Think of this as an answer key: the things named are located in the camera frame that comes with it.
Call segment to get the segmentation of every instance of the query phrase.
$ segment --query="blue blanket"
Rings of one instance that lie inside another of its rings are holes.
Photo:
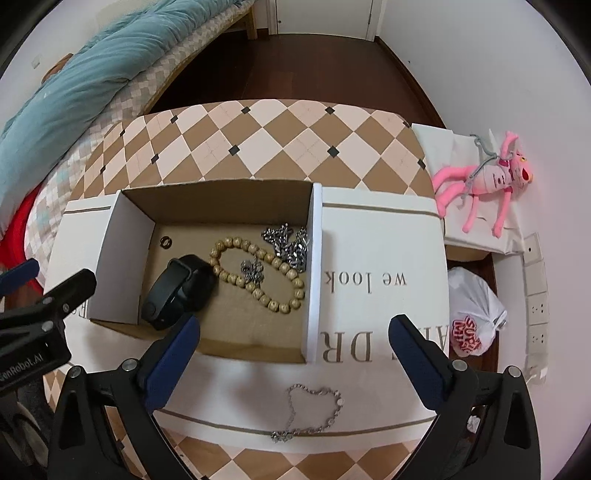
[[[48,79],[0,135],[0,239],[41,183],[115,94],[236,0],[161,0],[93,37]]]

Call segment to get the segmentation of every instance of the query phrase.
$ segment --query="pink panther plush toy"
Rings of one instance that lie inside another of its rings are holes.
[[[504,192],[503,201],[499,215],[496,219],[495,226],[492,233],[495,237],[500,238],[503,231],[503,224],[507,212],[509,211],[509,202],[513,194],[514,186],[523,190],[530,184],[534,175],[530,170],[527,159],[514,148],[510,150],[511,145],[514,146],[519,138],[513,132],[505,134],[505,141],[501,146],[501,155],[498,156],[486,150],[482,144],[480,137],[475,136],[476,145],[480,145],[490,158],[485,160],[481,165],[470,165],[468,167],[443,167],[433,177],[433,189],[436,192],[444,181],[459,180],[457,183],[451,184],[443,192],[435,196],[437,202],[437,211],[441,218],[444,218],[447,212],[447,206],[458,195],[470,195],[472,197],[472,208],[470,215],[462,231],[468,233],[474,225],[476,214],[478,210],[478,197],[485,193],[495,193],[499,190]],[[498,160],[497,165],[490,165],[489,162]]]

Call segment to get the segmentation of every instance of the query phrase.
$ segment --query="white plastic bag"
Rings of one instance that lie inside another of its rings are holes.
[[[465,268],[452,268],[447,280],[450,343],[459,356],[482,355],[505,325],[507,311],[487,283]]]

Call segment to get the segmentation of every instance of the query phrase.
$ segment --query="checkered fabric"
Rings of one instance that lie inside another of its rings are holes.
[[[268,99],[194,105],[116,125],[92,152],[72,198],[236,178],[433,197],[420,144],[396,114]]]
[[[44,377],[47,401],[53,410],[65,377],[59,369]],[[117,409],[107,407],[107,415],[116,440],[123,446],[122,455],[129,471],[147,479]],[[164,434],[193,475],[201,480],[389,480],[418,443],[306,455],[217,445],[168,430]]]
[[[239,5],[232,5],[194,30],[150,68],[131,80],[47,176],[27,220],[24,244],[26,257],[36,258],[39,262],[40,273],[37,280],[42,286],[45,284],[45,273],[61,216],[91,152],[114,125],[141,115],[146,106],[167,87],[169,79],[219,34],[244,16],[254,2],[255,0],[243,0]]]

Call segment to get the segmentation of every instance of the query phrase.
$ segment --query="red logo on bag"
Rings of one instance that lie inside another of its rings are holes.
[[[476,336],[476,323],[466,315],[463,320],[454,320],[452,323],[452,337],[462,352],[472,353],[482,346]]]

